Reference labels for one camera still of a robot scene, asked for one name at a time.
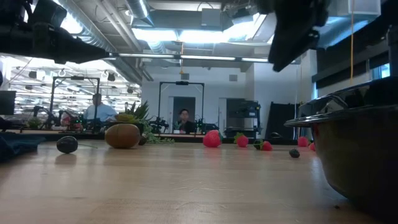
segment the orange cable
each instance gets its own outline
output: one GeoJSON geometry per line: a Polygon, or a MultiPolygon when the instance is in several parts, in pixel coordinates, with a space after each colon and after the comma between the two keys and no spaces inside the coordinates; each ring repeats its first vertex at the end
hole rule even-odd
{"type": "Polygon", "coordinates": [[[353,85],[354,77],[354,3],[355,0],[351,0],[351,78],[349,84],[353,85]]]}

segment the red strawberry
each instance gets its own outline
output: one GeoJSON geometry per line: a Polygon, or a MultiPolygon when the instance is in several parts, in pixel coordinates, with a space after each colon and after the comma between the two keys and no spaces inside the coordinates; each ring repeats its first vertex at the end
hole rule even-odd
{"type": "Polygon", "coordinates": [[[209,131],[203,138],[206,147],[218,147],[221,145],[221,136],[217,130],[209,131]]]}
{"type": "Polygon", "coordinates": [[[308,139],[306,137],[299,137],[297,145],[298,147],[308,147],[308,139]]]}
{"type": "Polygon", "coordinates": [[[264,144],[262,145],[262,150],[263,151],[272,151],[272,145],[268,141],[265,141],[264,144]]]}
{"type": "Polygon", "coordinates": [[[237,138],[236,144],[239,147],[247,147],[248,144],[249,144],[249,139],[246,136],[240,136],[240,137],[237,138]]]}
{"type": "Polygon", "coordinates": [[[311,145],[309,146],[310,150],[315,152],[315,143],[311,143],[311,145]]]}

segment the dark shirt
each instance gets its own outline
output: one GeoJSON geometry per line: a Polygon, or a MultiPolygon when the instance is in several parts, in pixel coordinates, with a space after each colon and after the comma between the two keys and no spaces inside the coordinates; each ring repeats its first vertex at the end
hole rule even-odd
{"type": "Polygon", "coordinates": [[[185,131],[185,134],[196,132],[195,123],[191,121],[187,121],[185,122],[185,124],[182,124],[181,121],[179,121],[178,123],[181,124],[180,131],[185,131]]]}

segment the doorway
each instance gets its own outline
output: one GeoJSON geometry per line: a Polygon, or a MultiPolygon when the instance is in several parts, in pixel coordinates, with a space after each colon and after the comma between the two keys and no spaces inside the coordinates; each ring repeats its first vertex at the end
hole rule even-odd
{"type": "Polygon", "coordinates": [[[189,111],[189,121],[195,122],[195,97],[175,96],[173,102],[173,124],[180,119],[180,111],[186,109],[189,111]]]}

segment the blueberry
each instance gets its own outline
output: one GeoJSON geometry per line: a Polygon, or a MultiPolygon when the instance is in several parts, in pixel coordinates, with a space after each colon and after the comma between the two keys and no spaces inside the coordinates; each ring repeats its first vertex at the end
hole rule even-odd
{"type": "Polygon", "coordinates": [[[300,157],[300,152],[297,149],[291,149],[289,151],[289,154],[293,158],[299,158],[300,157]]]}

